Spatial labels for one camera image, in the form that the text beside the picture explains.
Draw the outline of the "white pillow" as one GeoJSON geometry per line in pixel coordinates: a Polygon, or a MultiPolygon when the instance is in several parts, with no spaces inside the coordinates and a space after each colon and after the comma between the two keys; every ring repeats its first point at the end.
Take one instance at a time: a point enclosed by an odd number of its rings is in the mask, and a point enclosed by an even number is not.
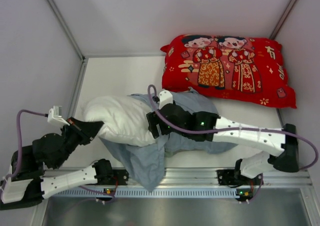
{"type": "Polygon", "coordinates": [[[102,121],[99,137],[121,144],[144,147],[154,144],[146,115],[152,109],[130,96],[101,96],[83,105],[85,122],[102,121]]]}

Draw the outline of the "green beige patchwork pillowcase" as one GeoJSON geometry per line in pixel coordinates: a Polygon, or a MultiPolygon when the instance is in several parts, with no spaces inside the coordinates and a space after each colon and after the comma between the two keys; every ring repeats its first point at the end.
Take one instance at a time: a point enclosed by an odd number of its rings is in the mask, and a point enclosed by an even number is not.
{"type": "MultiPolygon", "coordinates": [[[[147,94],[128,96],[146,103],[151,108],[147,94]]],[[[99,139],[111,155],[122,163],[129,175],[149,191],[154,190],[164,177],[166,152],[203,150],[208,154],[221,154],[236,146],[227,142],[195,142],[176,133],[161,136],[154,144],[144,147],[114,143],[101,137],[99,139]]]]}

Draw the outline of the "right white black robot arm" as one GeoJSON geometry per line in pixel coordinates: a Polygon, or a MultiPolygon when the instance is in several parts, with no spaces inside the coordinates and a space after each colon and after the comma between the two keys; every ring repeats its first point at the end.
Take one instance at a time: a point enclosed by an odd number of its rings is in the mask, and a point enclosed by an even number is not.
{"type": "Polygon", "coordinates": [[[154,138],[174,132],[197,142],[227,142],[260,150],[236,161],[235,177],[255,178],[274,169],[288,173],[300,169],[296,127],[292,124],[280,129],[251,128],[216,113],[190,113],[172,103],[149,112],[146,119],[154,138]]]}

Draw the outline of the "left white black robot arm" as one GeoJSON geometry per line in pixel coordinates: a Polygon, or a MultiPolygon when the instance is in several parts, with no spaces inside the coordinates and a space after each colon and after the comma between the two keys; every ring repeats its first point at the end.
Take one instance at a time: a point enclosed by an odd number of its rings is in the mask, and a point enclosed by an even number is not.
{"type": "Polygon", "coordinates": [[[1,182],[1,210],[33,207],[62,191],[111,180],[114,173],[106,159],[65,175],[45,177],[46,168],[60,168],[79,145],[90,144],[103,125],[102,121],[83,122],[71,117],[60,134],[46,134],[17,150],[11,158],[9,176],[1,182]]]}

